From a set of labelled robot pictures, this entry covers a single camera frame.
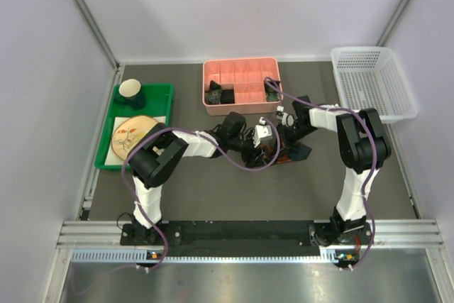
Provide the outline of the black orange floral tie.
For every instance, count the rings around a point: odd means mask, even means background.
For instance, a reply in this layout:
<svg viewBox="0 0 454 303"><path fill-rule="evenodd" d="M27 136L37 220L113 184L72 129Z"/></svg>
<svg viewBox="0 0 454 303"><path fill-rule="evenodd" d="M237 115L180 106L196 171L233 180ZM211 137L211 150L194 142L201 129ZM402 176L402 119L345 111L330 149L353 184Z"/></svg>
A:
<svg viewBox="0 0 454 303"><path fill-rule="evenodd" d="M276 145L273 148L264 146L262 149L262 160L265 164L271 161L274 157L276 149ZM279 156L275 161L275 165L304 161L310 156L311 152L312 148L300 142L291 145L285 145L282 143L280 145Z"/></svg>

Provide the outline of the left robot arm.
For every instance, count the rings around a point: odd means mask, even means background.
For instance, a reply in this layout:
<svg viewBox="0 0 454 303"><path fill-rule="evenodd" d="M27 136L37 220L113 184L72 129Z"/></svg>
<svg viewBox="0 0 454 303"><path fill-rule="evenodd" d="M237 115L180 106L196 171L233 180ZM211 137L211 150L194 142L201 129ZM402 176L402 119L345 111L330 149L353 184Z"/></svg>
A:
<svg viewBox="0 0 454 303"><path fill-rule="evenodd" d="M157 123L124 162L133 175L135 207L131 222L122 228L121 245L147 246L162 235L162 186L182 158L217 158L232 150L241 154L243 170L258 171L273 165L280 152L277 129L264 118L250 131L245 127L245 117L236 112L209 131L186 131Z"/></svg>

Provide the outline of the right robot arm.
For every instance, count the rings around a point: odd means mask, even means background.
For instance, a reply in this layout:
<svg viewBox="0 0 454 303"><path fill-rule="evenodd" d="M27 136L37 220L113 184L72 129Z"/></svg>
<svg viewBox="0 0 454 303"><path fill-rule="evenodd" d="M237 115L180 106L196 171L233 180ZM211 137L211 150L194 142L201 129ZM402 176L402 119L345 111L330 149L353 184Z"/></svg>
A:
<svg viewBox="0 0 454 303"><path fill-rule="evenodd" d="M276 111L282 161L308 156L310 148L299 141L314 131L337 134L345 165L343 189L329 222L315 225L313 239L321 246L347 243L365 230L373 180L392 153L380 115L374 108L353 111L337 105L313 105L308 97L299 97L292 106L294 114L285 112L283 106Z"/></svg>

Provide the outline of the rolled navy yellow floral tie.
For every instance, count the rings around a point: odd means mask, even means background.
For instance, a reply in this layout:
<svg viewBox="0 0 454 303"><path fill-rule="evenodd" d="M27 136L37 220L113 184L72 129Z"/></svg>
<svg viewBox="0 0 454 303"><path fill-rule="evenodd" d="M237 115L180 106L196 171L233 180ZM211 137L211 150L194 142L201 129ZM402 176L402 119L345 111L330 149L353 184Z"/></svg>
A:
<svg viewBox="0 0 454 303"><path fill-rule="evenodd" d="M281 102L281 94L275 90L280 88L280 81L275 79L265 79L264 89L267 102Z"/></svg>

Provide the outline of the rolled dark floral tie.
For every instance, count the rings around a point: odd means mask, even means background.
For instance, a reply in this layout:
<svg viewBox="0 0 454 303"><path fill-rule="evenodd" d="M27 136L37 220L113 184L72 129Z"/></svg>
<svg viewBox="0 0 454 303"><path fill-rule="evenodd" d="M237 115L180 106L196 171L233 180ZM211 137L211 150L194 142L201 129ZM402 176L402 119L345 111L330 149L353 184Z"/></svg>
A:
<svg viewBox="0 0 454 303"><path fill-rule="evenodd" d="M222 97L222 87L217 82L211 80L209 89L204 92L204 102L207 105L219 105Z"/></svg>

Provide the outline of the pink divided organizer box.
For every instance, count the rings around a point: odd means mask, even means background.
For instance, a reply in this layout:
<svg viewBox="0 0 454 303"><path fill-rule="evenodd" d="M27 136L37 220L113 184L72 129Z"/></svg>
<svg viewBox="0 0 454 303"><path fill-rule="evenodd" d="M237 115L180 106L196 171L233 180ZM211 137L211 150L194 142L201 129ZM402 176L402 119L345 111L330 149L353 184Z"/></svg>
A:
<svg viewBox="0 0 454 303"><path fill-rule="evenodd" d="M267 102L264 80L281 81L277 60L273 57L245 57L208 60L202 68L202 104L210 116L224 116L234 111L239 114L265 114L276 111L280 102ZM207 105L204 92L213 80L222 90L233 89L234 104Z"/></svg>

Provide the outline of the green plastic tray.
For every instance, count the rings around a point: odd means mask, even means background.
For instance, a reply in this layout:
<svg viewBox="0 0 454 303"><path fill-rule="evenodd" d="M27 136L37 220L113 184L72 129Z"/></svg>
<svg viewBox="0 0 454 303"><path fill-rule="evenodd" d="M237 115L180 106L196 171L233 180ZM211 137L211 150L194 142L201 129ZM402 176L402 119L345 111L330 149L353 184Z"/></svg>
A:
<svg viewBox="0 0 454 303"><path fill-rule="evenodd" d="M109 109L106 114L102 129L99 147L94 161L94 166L100 170L120 170L122 159L112 151L111 138L114 130L124 121L133 116L146 115L155 117L159 122L169 124L172 116L174 87L170 83L142 84L141 90L146 97L146 106L141 110L134 110L129 106L114 102L119 85L113 88Z"/></svg>

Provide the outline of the white perforated plastic basket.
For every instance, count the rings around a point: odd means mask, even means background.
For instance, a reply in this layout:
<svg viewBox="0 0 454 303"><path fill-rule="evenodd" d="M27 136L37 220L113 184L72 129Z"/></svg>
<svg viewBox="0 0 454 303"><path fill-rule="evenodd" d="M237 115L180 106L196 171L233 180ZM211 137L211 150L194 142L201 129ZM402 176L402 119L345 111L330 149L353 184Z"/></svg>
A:
<svg viewBox="0 0 454 303"><path fill-rule="evenodd" d="M413 119L419 108L395 52L385 47L344 47L331 51L333 74L343 107L374 108L385 124Z"/></svg>

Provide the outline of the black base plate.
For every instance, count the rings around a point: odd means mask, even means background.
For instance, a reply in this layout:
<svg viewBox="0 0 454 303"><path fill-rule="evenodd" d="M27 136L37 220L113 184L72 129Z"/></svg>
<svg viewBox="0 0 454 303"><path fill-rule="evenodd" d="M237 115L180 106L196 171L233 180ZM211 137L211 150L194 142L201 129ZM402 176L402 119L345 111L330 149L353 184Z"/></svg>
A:
<svg viewBox="0 0 454 303"><path fill-rule="evenodd" d="M319 254L320 246L354 246L370 242L369 224L338 237L328 222L315 221L164 221L155 229L124 224L121 246L163 246L170 257L284 257Z"/></svg>

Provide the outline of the aluminium frame rail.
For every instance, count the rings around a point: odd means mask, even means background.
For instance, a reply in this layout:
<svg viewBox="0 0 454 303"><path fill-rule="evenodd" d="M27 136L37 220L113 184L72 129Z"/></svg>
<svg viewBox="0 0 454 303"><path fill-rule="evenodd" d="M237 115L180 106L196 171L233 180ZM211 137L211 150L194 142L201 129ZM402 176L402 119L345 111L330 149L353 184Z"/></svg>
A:
<svg viewBox="0 0 454 303"><path fill-rule="evenodd" d="M92 12L90 11L87 3L85 0L73 0L75 3L79 13L82 16L82 19L86 23L91 32L91 35L95 39L97 45L101 49L102 53L104 54L105 58L109 61L109 64L114 68L119 68L119 62L115 58L112 49L110 48L107 40L105 39L103 33L101 32L100 27L98 26Z"/></svg>

